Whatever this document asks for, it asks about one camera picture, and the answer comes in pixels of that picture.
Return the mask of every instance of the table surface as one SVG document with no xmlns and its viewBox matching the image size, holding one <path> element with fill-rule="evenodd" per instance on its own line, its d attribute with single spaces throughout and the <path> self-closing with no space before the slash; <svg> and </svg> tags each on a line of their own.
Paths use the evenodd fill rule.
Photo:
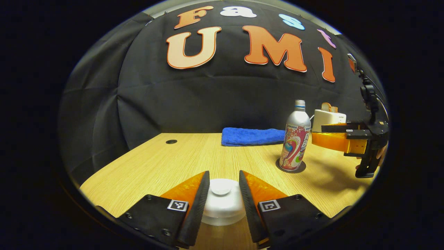
<svg viewBox="0 0 444 250">
<path fill-rule="evenodd" d="M 353 205 L 373 181 L 355 177 L 360 160 L 312 145 L 311 138 L 303 159 L 306 169 L 301 173 L 286 173 L 276 167 L 282 144 L 225 147 L 221 139 L 221 133 L 159 134 L 103 167 L 80 190 L 94 205 L 118 217 L 144 195 L 160 196 L 203 171 L 210 171 L 210 179 L 238 181 L 239 171 L 244 170 L 287 195 L 302 194 L 332 217 Z M 167 140 L 177 143 L 167 144 Z M 191 249 L 208 248 L 256 249 L 246 218 L 230 226 L 201 223 Z"/>
</svg>

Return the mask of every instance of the coaster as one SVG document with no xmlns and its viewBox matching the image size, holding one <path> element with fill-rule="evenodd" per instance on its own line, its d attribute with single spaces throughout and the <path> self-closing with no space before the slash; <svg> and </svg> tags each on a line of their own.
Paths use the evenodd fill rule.
<svg viewBox="0 0 444 250">
<path fill-rule="evenodd" d="M 299 167 L 298 167 L 297 169 L 295 169 L 295 170 L 286 170 L 286 169 L 283 169 L 283 168 L 281 168 L 281 167 L 279 166 L 279 158 L 276 160 L 276 166 L 277 166 L 277 168 L 279 168 L 280 170 L 282 170 L 282 171 L 284 171 L 284 172 L 287 172 L 287 173 L 300 173 L 300 172 L 304 171 L 305 168 L 307 167 L 307 165 L 305 164 L 305 162 L 302 161 L 302 163 L 299 165 Z"/>
</svg>

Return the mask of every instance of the white box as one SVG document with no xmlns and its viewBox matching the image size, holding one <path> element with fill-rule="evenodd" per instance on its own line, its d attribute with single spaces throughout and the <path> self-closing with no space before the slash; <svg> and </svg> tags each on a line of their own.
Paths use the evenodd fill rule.
<svg viewBox="0 0 444 250">
<path fill-rule="evenodd" d="M 345 123 L 347 116 L 342 113 L 333 113 L 320 109 L 314 110 L 312 132 L 322 132 L 321 126 L 326 124 Z"/>
</svg>

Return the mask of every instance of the white letter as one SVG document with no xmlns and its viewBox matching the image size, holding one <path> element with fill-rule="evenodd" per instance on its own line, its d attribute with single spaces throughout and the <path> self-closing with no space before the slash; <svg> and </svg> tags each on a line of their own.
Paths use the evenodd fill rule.
<svg viewBox="0 0 444 250">
<path fill-rule="evenodd" d="M 257 17 L 256 14 L 253 14 L 253 11 L 246 7 L 240 6 L 230 6 L 225 7 L 223 11 L 221 11 L 222 16 L 243 16 L 243 17 Z"/>
</svg>

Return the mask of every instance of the orange letter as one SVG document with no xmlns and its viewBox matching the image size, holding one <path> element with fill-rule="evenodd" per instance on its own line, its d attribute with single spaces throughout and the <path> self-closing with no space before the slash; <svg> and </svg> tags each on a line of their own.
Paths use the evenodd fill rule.
<svg viewBox="0 0 444 250">
<path fill-rule="evenodd" d="M 322 54 L 322 59 L 324 61 L 324 72 L 322 72 L 322 77 L 329 82 L 334 82 L 335 78 L 333 75 L 333 64 L 332 64 L 332 54 L 324 48 L 318 47 Z"/>
<path fill-rule="evenodd" d="M 202 49 L 195 56 L 185 55 L 185 40 L 191 36 L 190 32 L 170 36 L 166 40 L 168 43 L 168 52 L 166 53 L 168 64 L 175 69 L 188 69 L 208 62 L 216 52 L 216 33 L 221 30 L 221 27 L 208 27 L 198 30 L 197 33 L 202 35 Z"/>
<path fill-rule="evenodd" d="M 211 9 L 213 9 L 213 6 L 205 6 L 179 14 L 178 15 L 178 17 L 180 17 L 179 24 L 176 25 L 174 28 L 178 29 L 199 22 L 200 18 L 195 19 L 194 17 L 195 16 L 203 17 L 204 15 L 206 15 L 205 10 L 211 10 Z"/>
<path fill-rule="evenodd" d="M 306 72 L 307 66 L 302 59 L 302 40 L 294 35 L 284 33 L 277 42 L 273 36 L 264 28 L 258 26 L 244 26 L 243 30 L 250 34 L 250 54 L 245 56 L 245 61 L 251 64 L 268 63 L 268 58 L 264 56 L 262 47 L 265 48 L 274 65 L 279 65 L 287 53 L 287 60 L 284 65 L 292 70 Z"/>
</svg>

